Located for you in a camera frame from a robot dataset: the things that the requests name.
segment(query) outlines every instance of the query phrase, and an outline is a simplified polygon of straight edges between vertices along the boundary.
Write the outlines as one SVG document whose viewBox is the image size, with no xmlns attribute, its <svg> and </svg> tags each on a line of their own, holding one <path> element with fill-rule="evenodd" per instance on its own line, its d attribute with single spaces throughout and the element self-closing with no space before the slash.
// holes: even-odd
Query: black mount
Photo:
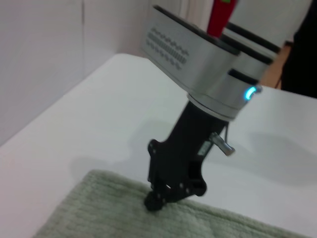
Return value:
<svg viewBox="0 0 317 238">
<path fill-rule="evenodd" d="M 213 146 L 211 134 L 220 134 L 228 122 L 217 119 L 188 102 L 172 133 L 164 142 L 151 140 L 148 181 L 152 191 L 144 204 L 158 211 L 164 204 L 203 196 L 207 190 L 202 163 Z"/>
</svg>

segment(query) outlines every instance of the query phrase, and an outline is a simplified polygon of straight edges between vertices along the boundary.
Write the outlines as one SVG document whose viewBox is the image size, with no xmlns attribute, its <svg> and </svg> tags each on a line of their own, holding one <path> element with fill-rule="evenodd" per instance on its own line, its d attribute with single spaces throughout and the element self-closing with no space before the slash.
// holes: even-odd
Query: red object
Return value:
<svg viewBox="0 0 317 238">
<path fill-rule="evenodd" d="M 229 21 L 229 18 L 234 10 L 237 0 L 226 2 L 224 0 L 214 0 L 211 17 L 207 33 L 219 38 L 223 32 L 224 27 Z"/>
</svg>

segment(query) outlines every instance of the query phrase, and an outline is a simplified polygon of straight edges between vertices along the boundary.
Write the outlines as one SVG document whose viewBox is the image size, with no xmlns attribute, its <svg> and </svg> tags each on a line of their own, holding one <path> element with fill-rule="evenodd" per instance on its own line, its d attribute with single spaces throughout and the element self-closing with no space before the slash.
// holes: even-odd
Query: towel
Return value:
<svg viewBox="0 0 317 238">
<path fill-rule="evenodd" d="M 253 219 L 183 200 L 148 212 L 149 188 L 91 171 L 34 238 L 303 238 Z"/>
</svg>

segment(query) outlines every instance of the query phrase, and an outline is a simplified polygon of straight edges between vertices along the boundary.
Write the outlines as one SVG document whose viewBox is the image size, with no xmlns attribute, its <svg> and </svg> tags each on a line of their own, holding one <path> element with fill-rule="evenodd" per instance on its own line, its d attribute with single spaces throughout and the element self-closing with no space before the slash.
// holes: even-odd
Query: ribbed fabric texture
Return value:
<svg viewBox="0 0 317 238">
<path fill-rule="evenodd" d="M 184 200 L 148 212 L 139 182 L 91 171 L 34 238 L 303 238 L 225 210 Z"/>
</svg>

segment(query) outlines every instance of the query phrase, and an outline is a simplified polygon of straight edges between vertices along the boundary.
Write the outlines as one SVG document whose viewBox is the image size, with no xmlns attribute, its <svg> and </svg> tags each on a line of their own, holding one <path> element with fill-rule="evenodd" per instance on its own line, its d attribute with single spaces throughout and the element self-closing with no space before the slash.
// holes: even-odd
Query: blue led light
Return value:
<svg viewBox="0 0 317 238">
<path fill-rule="evenodd" d="M 256 87 L 252 87 L 250 89 L 248 89 L 247 93 L 246 93 L 246 100 L 250 100 L 252 95 L 257 91 Z"/>
</svg>

